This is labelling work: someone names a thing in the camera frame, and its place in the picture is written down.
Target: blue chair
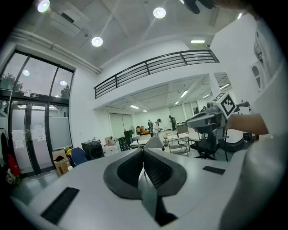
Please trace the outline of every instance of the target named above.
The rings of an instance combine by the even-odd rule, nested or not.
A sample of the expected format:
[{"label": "blue chair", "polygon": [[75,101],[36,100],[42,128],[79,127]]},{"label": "blue chair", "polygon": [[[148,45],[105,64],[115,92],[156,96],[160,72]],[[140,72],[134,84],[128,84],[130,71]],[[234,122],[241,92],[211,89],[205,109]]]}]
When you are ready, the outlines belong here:
[{"label": "blue chair", "polygon": [[85,151],[81,148],[75,148],[71,150],[71,160],[73,167],[89,161],[85,158]]}]

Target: ceiling pipe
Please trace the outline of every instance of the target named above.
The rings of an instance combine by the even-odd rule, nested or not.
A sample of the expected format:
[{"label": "ceiling pipe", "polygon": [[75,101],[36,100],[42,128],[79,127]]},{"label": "ceiling pipe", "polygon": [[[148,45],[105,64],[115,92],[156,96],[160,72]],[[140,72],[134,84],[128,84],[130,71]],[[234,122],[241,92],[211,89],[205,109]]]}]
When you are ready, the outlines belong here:
[{"label": "ceiling pipe", "polygon": [[16,37],[18,39],[27,40],[27,41],[33,42],[35,44],[41,45],[42,47],[45,47],[47,49],[53,50],[53,51],[55,51],[55,52],[57,52],[63,56],[66,56],[69,59],[72,59],[76,63],[84,66],[85,68],[93,71],[96,74],[99,74],[101,72],[101,70],[99,68],[95,67],[94,65],[87,62],[83,58],[81,58],[81,57],[75,55],[74,53],[64,49],[62,46],[57,45],[57,44],[55,44],[55,43],[53,43],[53,42],[51,42],[51,41],[49,41],[43,37],[40,37],[36,34],[15,28],[11,31],[10,35],[13,37]]}]

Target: forearm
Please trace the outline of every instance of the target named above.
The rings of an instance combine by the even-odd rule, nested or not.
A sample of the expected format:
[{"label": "forearm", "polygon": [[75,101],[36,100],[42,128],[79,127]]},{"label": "forearm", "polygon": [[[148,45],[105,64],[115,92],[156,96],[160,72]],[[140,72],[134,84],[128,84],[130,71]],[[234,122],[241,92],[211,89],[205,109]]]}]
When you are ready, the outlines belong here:
[{"label": "forearm", "polygon": [[232,114],[228,119],[226,129],[235,129],[258,135],[268,134],[267,127],[260,114]]}]

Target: black glove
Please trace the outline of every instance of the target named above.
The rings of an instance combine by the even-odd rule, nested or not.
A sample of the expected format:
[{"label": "black glove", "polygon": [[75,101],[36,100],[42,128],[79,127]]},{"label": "black glove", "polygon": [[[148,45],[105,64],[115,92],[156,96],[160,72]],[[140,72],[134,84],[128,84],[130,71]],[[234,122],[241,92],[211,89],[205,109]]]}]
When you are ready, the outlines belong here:
[{"label": "black glove", "polygon": [[[184,0],[186,7],[191,10],[195,14],[199,14],[200,10],[198,6],[196,5],[197,0]],[[212,3],[212,0],[198,0],[201,2],[203,6],[205,6],[207,9],[212,9],[214,7],[214,4]]]}]

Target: glass door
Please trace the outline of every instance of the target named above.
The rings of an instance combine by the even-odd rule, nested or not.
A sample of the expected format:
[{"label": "glass door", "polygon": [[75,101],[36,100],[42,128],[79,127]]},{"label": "glass door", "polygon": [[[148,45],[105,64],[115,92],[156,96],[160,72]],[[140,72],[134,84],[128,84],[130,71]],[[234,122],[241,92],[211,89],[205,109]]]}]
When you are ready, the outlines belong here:
[{"label": "glass door", "polygon": [[25,101],[11,103],[10,132],[16,161],[24,177],[54,169],[46,141],[48,105]]}]

